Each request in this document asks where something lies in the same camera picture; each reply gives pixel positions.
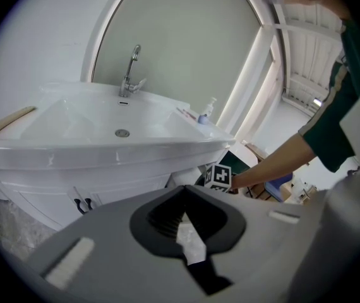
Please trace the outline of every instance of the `dark green shirt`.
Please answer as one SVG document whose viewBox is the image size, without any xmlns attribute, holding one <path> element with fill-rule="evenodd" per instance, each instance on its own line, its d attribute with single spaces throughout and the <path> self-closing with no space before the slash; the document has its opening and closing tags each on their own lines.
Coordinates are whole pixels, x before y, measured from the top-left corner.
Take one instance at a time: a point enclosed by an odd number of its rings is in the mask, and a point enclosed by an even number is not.
<svg viewBox="0 0 360 303">
<path fill-rule="evenodd" d="M 344 21 L 343 26 L 342 42 L 347 64 L 336 62 L 333 65 L 328 97 L 299 130 L 323 165 L 332 172 L 355 155 L 340 121 L 360 97 L 360 29 L 353 21 Z"/>
</svg>

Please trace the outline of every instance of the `drain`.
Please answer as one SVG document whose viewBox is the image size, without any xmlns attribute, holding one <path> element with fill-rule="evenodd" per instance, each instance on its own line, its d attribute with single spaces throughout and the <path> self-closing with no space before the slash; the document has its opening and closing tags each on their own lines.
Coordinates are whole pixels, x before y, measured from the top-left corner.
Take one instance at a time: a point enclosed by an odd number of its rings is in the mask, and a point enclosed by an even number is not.
<svg viewBox="0 0 360 303">
<path fill-rule="evenodd" d="M 127 138 L 129 136 L 129 131 L 125 129 L 118 129 L 116 131 L 116 136 L 120 138 Z"/>
</svg>

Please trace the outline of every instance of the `wall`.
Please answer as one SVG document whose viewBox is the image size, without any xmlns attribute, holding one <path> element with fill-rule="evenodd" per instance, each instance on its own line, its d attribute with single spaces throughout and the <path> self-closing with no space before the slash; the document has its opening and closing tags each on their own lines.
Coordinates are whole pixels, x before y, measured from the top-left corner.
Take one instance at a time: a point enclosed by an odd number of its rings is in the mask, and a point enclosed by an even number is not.
<svg viewBox="0 0 360 303">
<path fill-rule="evenodd" d="M 108 0 L 20 0 L 0 27 L 0 110 L 48 81 L 80 81 L 88 41 Z"/>
<path fill-rule="evenodd" d="M 237 131 L 241 127 L 241 124 L 244 121 L 244 118 L 246 118 L 251 106 L 253 105 L 253 102 L 256 100 L 258 92 L 260 91 L 260 89 L 261 89 L 261 87 L 263 85 L 264 79 L 266 78 L 266 76 L 268 74 L 268 70 L 270 69 L 270 66 L 271 66 L 272 63 L 273 63 L 273 59 L 271 57 L 271 53 L 268 53 L 268 56 L 266 58 L 266 61 L 265 61 L 264 67 L 263 67 L 263 71 L 260 73 L 260 77 L 259 77 L 259 79 L 257 81 L 255 89 L 251 93 L 249 101 L 246 104 L 245 108 L 243 109 L 241 116 L 236 121 L 235 126 L 231 130 L 231 135 L 235 136 Z"/>
<path fill-rule="evenodd" d="M 216 122 L 260 24 L 246 0 L 124 0 L 102 42 L 93 81 L 120 85 L 136 44 L 132 78 L 145 90 L 201 112 L 213 96 Z"/>
<path fill-rule="evenodd" d="M 281 100 L 272 117 L 251 142 L 271 154 L 296 134 L 309 119 L 308 115 Z M 315 185 L 318 189 L 329 189 L 347 176 L 347 171 L 351 169 L 357 169 L 357 163 L 353 158 L 348 158 L 336 173 L 329 172 L 316 158 L 309 163 L 309 166 L 302 166 L 294 174 L 303 182 Z"/>
</svg>

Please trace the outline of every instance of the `cabinet door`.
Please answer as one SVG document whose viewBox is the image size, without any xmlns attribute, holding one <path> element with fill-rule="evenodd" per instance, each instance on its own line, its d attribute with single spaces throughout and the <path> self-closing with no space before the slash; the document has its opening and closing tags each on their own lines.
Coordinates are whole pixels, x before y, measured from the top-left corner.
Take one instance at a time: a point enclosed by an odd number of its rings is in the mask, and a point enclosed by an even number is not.
<svg viewBox="0 0 360 303">
<path fill-rule="evenodd" d="M 143 193 L 163 189 L 169 180 L 170 174 L 150 179 L 119 183 L 105 186 L 87 187 L 87 194 L 80 193 L 82 198 L 91 197 L 93 207 L 104 205 L 122 199 L 132 198 Z"/>
<path fill-rule="evenodd" d="M 73 200 L 75 195 L 69 194 L 70 191 L 58 193 L 33 193 L 20 191 L 19 193 L 38 211 L 52 221 L 60 224 L 62 227 L 71 224 L 82 216 L 76 207 L 75 201 Z M 84 211 L 86 211 L 83 201 L 81 207 Z"/>
</svg>

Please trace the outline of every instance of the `ceiling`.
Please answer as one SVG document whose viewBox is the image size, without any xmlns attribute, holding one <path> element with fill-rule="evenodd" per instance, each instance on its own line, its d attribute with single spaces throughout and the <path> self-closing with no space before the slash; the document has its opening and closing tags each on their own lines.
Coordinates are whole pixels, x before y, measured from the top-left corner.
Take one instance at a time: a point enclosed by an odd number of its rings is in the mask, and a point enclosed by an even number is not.
<svg viewBox="0 0 360 303">
<path fill-rule="evenodd" d="M 283 100 L 312 116 L 328 95 L 332 66 L 342 54 L 341 20 L 316 4 L 275 4 L 285 52 Z"/>
</svg>

